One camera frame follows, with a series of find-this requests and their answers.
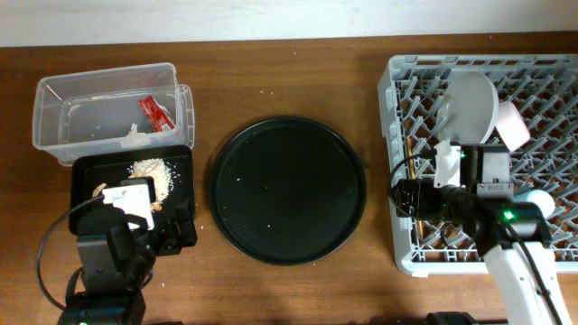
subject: black tray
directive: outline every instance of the black tray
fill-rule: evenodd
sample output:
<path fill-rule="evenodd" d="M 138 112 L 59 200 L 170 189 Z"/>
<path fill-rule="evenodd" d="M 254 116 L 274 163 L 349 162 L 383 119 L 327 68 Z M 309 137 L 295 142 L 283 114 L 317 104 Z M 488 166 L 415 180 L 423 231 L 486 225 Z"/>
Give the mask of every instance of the black tray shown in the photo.
<path fill-rule="evenodd" d="M 146 159 L 160 158 L 171 165 L 171 171 L 179 174 L 173 179 L 170 195 L 163 202 L 163 209 L 153 213 L 155 227 L 164 225 L 174 216 L 174 209 L 186 206 L 194 218 L 194 184 L 192 176 L 192 154 L 186 145 L 173 145 L 153 149 L 136 150 L 124 153 L 108 153 L 79 158 L 72 166 L 72 187 L 70 207 L 92 197 L 92 191 L 101 183 L 116 187 L 126 180 L 128 168 L 134 163 Z M 69 229 L 75 233 L 77 216 L 70 216 Z"/>
<path fill-rule="evenodd" d="M 326 125 L 276 117 L 234 136 L 210 174 L 210 210 L 240 251 L 299 265 L 343 244 L 361 219 L 367 188 L 359 159 Z"/>

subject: red candy wrapper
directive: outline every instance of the red candy wrapper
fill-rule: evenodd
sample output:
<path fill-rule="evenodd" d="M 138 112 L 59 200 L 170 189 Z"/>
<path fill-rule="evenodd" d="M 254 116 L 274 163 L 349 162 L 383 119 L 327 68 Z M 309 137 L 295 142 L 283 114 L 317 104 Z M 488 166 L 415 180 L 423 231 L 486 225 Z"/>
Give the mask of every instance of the red candy wrapper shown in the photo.
<path fill-rule="evenodd" d="M 152 96 L 139 100 L 138 105 L 143 109 L 155 132 L 174 129 L 174 123 L 171 118 L 166 115 L 163 108 L 156 103 Z"/>

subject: black circular tray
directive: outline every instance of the black circular tray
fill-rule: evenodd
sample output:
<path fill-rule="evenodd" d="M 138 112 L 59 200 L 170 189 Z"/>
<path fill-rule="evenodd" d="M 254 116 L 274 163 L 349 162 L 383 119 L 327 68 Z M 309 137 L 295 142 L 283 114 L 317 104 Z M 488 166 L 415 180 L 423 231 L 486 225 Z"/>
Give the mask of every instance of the black circular tray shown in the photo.
<path fill-rule="evenodd" d="M 326 125 L 276 117 L 235 135 L 210 174 L 210 210 L 243 253 L 272 265 L 326 256 L 351 235 L 365 208 L 359 159 Z"/>

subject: dish rack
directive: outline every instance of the dish rack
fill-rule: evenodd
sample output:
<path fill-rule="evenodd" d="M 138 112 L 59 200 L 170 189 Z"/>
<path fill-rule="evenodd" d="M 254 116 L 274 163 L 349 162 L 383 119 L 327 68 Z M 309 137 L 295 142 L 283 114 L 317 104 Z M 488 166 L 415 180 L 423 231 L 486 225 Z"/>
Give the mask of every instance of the dish rack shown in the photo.
<path fill-rule="evenodd" d="M 541 189 L 555 198 L 547 218 L 558 273 L 578 272 L 578 55 L 402 55 L 389 60 L 378 84 L 382 135 L 389 168 L 409 154 L 433 148 L 442 125 L 435 113 L 444 91 L 461 74 L 478 71 L 512 101 L 531 139 L 512 153 L 516 194 Z M 488 144 L 499 144 L 496 131 Z M 433 178 L 428 160 L 400 168 L 401 178 Z M 442 222 L 398 218 L 390 207 L 397 267 L 406 274 L 486 274 L 471 238 Z M 441 240 L 446 237 L 448 246 Z"/>

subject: wooden table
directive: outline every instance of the wooden table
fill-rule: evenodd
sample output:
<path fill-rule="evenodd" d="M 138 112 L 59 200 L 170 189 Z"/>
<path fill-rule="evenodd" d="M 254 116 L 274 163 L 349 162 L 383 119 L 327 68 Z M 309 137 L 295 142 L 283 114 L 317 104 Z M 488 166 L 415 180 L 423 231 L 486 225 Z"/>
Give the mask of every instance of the wooden table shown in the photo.
<path fill-rule="evenodd" d="M 69 206 L 70 168 L 32 146 L 38 80 L 165 61 L 193 92 L 199 242 L 157 259 L 156 277 L 144 289 L 145 323 L 396 323 L 430 311 L 504 319 L 488 275 L 421 279 L 396 268 L 378 80 L 396 54 L 567 52 L 578 52 L 578 32 L 0 49 L 0 323 L 55 323 L 60 315 L 41 295 L 33 268 L 44 231 Z M 271 266 L 241 254 L 219 233 L 206 202 L 206 174 L 219 148 L 249 122 L 276 115 L 307 116 L 334 128 L 356 150 L 368 179 L 357 231 L 311 265 Z M 75 237 L 59 227 L 42 269 L 59 300 L 78 266 Z M 578 322 L 578 277 L 559 279 Z"/>

